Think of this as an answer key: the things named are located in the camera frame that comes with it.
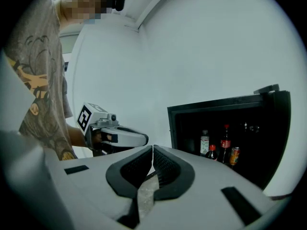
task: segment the gray fabric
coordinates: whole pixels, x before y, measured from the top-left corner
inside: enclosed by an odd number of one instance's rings
[[[76,158],[66,127],[71,115],[59,39],[59,19],[52,0],[34,0],[16,24],[4,52],[35,96],[20,127],[60,160]]]

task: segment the refrigerator door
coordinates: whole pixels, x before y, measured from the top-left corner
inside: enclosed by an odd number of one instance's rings
[[[231,147],[240,147],[233,169],[264,189],[273,177],[287,143],[290,92],[278,84],[253,95],[168,107],[172,148],[200,155],[201,131],[220,150],[225,124],[230,125]]]

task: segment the white device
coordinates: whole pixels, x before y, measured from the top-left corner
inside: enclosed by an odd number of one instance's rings
[[[107,135],[109,139],[103,139],[102,143],[119,148],[134,148],[145,146],[148,143],[148,136],[135,129],[120,126],[115,114],[108,113],[96,104],[84,103],[77,118],[87,147],[96,150],[93,145],[93,135],[97,130],[102,133],[102,137]]]

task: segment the mini fridge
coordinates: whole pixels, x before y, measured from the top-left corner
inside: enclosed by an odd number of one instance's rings
[[[289,134],[289,91],[280,91],[275,84],[254,91],[253,95],[172,106],[167,110],[172,148],[200,156],[201,132],[206,129],[209,144],[216,145],[219,153],[224,125],[229,124],[231,148],[240,147],[238,162],[232,169],[261,189],[270,182]]]

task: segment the soda can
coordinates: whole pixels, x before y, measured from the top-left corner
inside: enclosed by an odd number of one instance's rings
[[[238,159],[239,159],[239,154],[240,154],[240,148],[239,147],[231,148],[230,159],[229,159],[229,163],[231,165],[236,165],[236,163],[238,162]]]

